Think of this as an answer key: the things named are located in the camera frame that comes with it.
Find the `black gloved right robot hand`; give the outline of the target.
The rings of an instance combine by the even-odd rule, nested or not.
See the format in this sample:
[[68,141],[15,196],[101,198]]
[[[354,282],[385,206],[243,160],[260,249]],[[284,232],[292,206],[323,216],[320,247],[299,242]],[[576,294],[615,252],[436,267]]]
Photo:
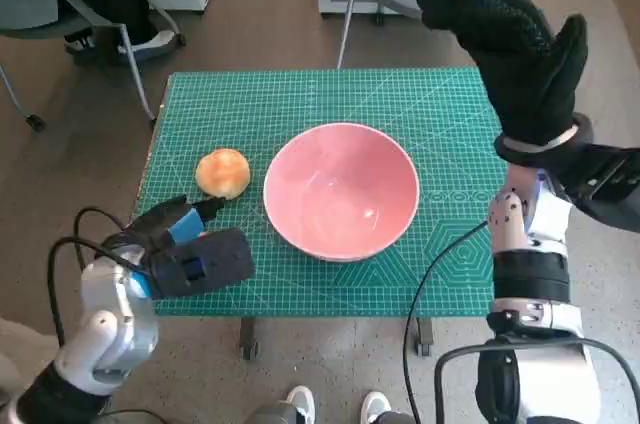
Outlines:
[[453,33],[475,62],[507,137],[543,146],[572,127],[588,57],[583,15],[570,15],[554,32],[532,0],[417,4],[423,24]]

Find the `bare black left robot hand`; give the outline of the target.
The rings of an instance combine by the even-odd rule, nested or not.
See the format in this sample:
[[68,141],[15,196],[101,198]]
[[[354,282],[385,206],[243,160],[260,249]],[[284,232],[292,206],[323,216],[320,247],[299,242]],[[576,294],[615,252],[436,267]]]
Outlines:
[[224,208],[225,198],[189,201],[185,194],[156,204],[123,231],[128,240],[145,249],[164,250],[199,237],[205,225]]

